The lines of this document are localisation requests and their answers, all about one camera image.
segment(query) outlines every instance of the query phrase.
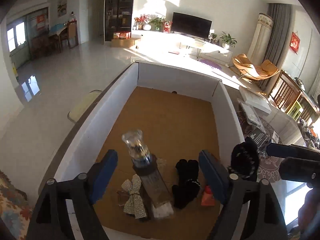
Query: floral cushion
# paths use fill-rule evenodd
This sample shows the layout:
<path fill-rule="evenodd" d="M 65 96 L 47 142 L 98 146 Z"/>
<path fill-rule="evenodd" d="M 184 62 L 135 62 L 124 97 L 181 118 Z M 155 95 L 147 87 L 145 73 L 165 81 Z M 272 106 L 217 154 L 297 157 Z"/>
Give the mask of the floral cushion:
<path fill-rule="evenodd" d="M 17 240 L 25 240 L 31 215 L 28 202 L 0 172 L 0 218 Z"/>

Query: round purple mat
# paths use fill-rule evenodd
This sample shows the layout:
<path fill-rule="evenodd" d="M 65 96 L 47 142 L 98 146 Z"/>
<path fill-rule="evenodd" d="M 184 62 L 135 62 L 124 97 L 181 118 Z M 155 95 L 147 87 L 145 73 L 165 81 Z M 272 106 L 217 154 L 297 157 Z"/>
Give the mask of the round purple mat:
<path fill-rule="evenodd" d="M 221 67 L 219 66 L 219 64 L 213 62 L 212 60 L 202 58 L 200 62 L 210 66 L 211 68 L 217 68 L 218 70 L 221 70 Z"/>

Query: white flower pot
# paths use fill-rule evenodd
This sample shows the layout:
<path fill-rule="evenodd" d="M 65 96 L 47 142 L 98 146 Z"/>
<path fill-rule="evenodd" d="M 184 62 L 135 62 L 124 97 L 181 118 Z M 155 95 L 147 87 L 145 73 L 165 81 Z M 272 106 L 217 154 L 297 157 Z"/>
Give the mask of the white flower pot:
<path fill-rule="evenodd" d="M 150 31 L 151 30 L 151 25 L 150 24 L 145 24 L 142 27 L 145 31 Z"/>
<path fill-rule="evenodd" d="M 222 43 L 222 47 L 225 48 L 225 49 L 229 49 L 229 48 L 230 48 L 230 45 L 229 45 L 229 44 L 226 44 L 226 43 Z"/>

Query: television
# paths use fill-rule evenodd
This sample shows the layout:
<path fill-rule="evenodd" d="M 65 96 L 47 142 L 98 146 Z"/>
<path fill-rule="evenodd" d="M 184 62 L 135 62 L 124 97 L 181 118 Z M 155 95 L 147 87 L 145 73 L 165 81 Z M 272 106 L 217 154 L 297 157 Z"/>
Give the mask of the television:
<path fill-rule="evenodd" d="M 206 19 L 174 12 L 171 31 L 207 39 L 210 34 L 211 24 L 212 21 Z"/>

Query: silver bolt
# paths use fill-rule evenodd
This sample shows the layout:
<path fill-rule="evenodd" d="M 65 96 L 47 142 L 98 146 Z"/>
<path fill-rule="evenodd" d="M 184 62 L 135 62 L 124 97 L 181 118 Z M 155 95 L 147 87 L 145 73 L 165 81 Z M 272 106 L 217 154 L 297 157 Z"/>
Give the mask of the silver bolt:
<path fill-rule="evenodd" d="M 230 177 L 230 179 L 233 179 L 233 180 L 239 179 L 238 175 L 237 175 L 237 174 L 234 174 L 234 173 L 231 173 L 231 174 L 229 175 L 229 177 Z"/>
<path fill-rule="evenodd" d="M 267 179 L 262 179 L 262 180 L 261 180 L 261 183 L 262 183 L 263 185 L 269 185 L 269 180 L 267 180 Z"/>
<path fill-rule="evenodd" d="M 86 178 L 87 178 L 87 174 L 84 172 L 78 175 L 78 179 L 86 179 Z"/>
<path fill-rule="evenodd" d="M 55 181 L 55 179 L 48 179 L 47 180 L 47 184 L 48 185 L 52 185 L 53 183 L 55 183 L 56 181 Z"/>

